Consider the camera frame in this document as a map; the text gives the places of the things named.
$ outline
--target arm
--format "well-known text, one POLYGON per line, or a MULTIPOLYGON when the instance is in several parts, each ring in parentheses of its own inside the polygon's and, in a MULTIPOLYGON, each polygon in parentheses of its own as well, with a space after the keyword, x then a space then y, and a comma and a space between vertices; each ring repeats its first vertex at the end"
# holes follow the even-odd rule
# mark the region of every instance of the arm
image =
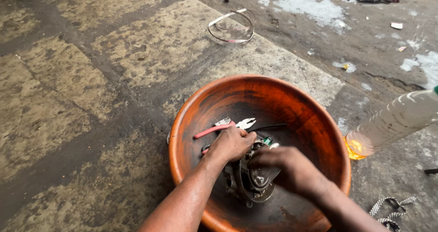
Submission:
POLYGON ((143 222, 138 232, 197 231, 213 185, 225 164, 239 160, 256 134, 230 127, 223 130, 193 170, 143 222))
POLYGON ((273 166, 282 171, 275 182, 286 190, 313 202, 338 231, 387 232, 356 203, 350 200, 335 183, 328 180, 295 147, 260 149, 251 160, 252 167, 273 166))

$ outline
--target metal engine part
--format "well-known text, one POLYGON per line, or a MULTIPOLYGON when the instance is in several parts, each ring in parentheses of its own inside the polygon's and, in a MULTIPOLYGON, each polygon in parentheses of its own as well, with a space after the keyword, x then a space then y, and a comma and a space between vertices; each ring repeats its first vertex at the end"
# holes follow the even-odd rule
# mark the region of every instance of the metal engine part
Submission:
POLYGON ((272 180, 279 173, 279 169, 249 168, 248 163, 253 154, 263 146, 263 140, 256 140, 248 152, 237 162, 227 163, 222 173, 227 178, 225 183, 226 195, 233 195, 247 207, 267 201, 275 189, 272 180))

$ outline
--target stained floor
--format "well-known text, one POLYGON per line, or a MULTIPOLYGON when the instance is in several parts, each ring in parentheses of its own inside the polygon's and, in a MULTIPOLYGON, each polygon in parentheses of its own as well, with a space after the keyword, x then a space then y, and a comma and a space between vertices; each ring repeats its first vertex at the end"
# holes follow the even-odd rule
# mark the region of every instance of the stained floor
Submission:
MULTIPOLYGON (((0 230, 138 228, 174 187, 178 109, 217 78, 284 79, 343 133, 397 92, 367 94, 258 34, 218 42, 206 25, 219 16, 199 0, 0 0, 0 230)), ((350 197, 369 209, 418 196, 399 224, 438 229, 436 178, 422 173, 438 165, 437 129, 353 162, 350 197)))

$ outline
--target yellow oil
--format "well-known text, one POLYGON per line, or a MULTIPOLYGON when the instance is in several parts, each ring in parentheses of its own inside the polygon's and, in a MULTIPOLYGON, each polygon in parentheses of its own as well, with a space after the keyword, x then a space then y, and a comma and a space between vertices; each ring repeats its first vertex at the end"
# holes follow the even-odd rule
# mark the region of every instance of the yellow oil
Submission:
MULTIPOLYGON (((350 157, 351 159, 354 159, 354 160, 366 158, 366 156, 357 154, 353 149, 351 149, 351 147, 347 143, 347 136, 344 137, 344 142, 345 142, 345 145, 347 146, 348 157, 350 157)), ((353 144, 354 144, 354 148, 356 148, 359 151, 362 150, 362 145, 358 141, 354 140, 353 144)))

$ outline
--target hand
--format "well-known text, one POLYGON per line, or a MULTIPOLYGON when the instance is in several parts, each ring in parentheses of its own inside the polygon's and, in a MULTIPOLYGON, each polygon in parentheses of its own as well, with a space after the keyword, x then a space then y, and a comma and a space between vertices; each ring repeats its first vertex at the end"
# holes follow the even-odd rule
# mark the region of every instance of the hand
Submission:
POLYGON ((277 167, 281 172, 274 182, 286 190, 314 201, 329 187, 330 181, 295 147, 263 147, 250 161, 252 168, 277 167))
POLYGON ((247 133, 245 130, 229 127, 219 134, 209 147, 206 156, 214 156, 224 163, 241 159, 257 139, 255 132, 247 133))

